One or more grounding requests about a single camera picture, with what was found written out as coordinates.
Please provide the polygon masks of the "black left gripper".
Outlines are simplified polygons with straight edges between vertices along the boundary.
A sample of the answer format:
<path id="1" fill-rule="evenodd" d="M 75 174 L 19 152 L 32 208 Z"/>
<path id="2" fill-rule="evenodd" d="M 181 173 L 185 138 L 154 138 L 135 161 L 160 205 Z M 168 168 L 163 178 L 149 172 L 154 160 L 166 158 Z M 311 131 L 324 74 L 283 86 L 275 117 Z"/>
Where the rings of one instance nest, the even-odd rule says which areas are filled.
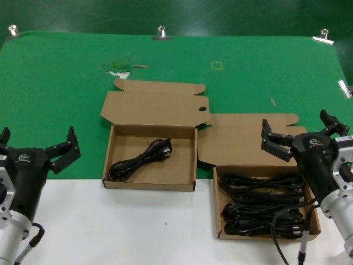
<path id="1" fill-rule="evenodd" d="M 78 140 L 73 126 L 68 129 L 66 142 L 45 150 L 12 149 L 8 146 L 9 138 L 10 129 L 4 127 L 0 136 L 0 153 L 11 158 L 17 173 L 13 179 L 16 193 L 10 210 L 21 213 L 33 221 L 49 169 L 54 174 L 59 174 L 78 160 L 81 157 Z"/>

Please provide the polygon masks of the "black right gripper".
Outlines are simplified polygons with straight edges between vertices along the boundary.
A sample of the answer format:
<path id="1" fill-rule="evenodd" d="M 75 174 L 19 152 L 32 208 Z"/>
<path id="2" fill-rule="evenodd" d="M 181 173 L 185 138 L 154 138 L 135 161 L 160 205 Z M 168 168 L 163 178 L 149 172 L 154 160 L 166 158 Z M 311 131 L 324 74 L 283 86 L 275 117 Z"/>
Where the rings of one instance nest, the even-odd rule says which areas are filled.
<path id="1" fill-rule="evenodd" d="M 333 134 L 348 136 L 349 127 L 341 123 L 337 117 L 329 115 L 325 109 L 320 111 L 319 117 L 325 125 L 320 131 L 321 134 L 305 133 L 295 137 L 272 132 L 267 119 L 263 119 L 261 149 L 286 162 L 293 157 L 315 198 L 324 199 L 338 188 L 333 179 L 334 151 L 330 148 L 332 141 L 330 136 Z"/>

